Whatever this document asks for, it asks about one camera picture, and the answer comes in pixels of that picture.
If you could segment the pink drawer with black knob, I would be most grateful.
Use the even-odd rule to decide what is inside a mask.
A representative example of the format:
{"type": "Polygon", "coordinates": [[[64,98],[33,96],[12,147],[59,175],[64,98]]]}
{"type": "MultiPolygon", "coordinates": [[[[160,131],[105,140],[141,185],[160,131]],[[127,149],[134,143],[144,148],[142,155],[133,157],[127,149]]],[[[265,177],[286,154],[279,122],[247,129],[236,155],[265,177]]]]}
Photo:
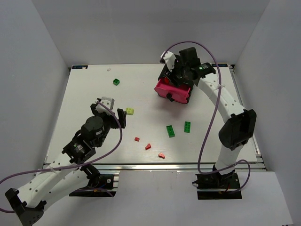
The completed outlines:
{"type": "Polygon", "coordinates": [[[181,104],[187,104],[190,99],[191,92],[185,92],[180,90],[179,92],[172,89],[154,88],[155,92],[163,98],[168,99],[170,102],[176,101],[181,104]]]}

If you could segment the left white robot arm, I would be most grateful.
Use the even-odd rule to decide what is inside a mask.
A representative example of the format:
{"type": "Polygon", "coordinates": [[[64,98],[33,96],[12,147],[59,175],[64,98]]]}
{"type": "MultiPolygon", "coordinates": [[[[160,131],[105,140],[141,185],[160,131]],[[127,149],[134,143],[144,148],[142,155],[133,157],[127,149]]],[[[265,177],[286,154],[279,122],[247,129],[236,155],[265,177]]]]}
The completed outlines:
{"type": "Polygon", "coordinates": [[[99,171],[90,158],[101,147],[111,129],[126,126],[126,111],[113,112],[114,99],[102,97],[90,106],[92,116],[81,126],[57,158],[19,188],[5,192],[12,212],[23,226],[32,226],[53,203],[76,190],[80,183],[97,185],[99,171]]]}

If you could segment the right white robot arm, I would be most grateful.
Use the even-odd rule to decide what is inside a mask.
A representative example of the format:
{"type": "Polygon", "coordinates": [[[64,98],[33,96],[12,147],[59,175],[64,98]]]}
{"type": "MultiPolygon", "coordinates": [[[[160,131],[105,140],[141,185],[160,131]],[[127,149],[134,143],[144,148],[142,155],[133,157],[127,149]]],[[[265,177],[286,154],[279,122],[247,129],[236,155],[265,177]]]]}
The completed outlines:
{"type": "Polygon", "coordinates": [[[219,113],[224,125],[218,133],[221,150],[213,173],[221,176],[234,171],[242,147],[253,136],[256,112],[247,110],[222,85],[221,73],[210,63],[201,63],[194,49],[175,55],[162,53],[164,65],[158,77],[155,91],[160,97],[181,104],[189,102],[194,87],[203,91],[214,104],[214,113],[219,113]]]}

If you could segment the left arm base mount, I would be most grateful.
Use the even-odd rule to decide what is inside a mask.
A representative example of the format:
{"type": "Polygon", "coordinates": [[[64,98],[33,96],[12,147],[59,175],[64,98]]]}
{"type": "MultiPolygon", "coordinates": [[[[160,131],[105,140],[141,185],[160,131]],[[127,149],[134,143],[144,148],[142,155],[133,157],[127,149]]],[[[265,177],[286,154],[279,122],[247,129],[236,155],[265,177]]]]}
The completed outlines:
{"type": "Polygon", "coordinates": [[[116,194],[117,175],[103,174],[92,164],[83,166],[80,171],[86,174],[87,184],[71,192],[70,197],[111,197],[116,194]]]}

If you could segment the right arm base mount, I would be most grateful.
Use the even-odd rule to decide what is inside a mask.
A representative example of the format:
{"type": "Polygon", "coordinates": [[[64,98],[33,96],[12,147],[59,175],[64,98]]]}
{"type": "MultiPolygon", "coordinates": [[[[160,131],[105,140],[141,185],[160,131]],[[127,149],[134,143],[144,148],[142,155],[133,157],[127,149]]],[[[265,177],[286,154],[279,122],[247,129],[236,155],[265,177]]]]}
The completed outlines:
{"type": "Polygon", "coordinates": [[[232,171],[226,175],[196,174],[192,184],[197,188],[199,200],[239,200],[242,199],[240,182],[237,173],[232,171]]]}

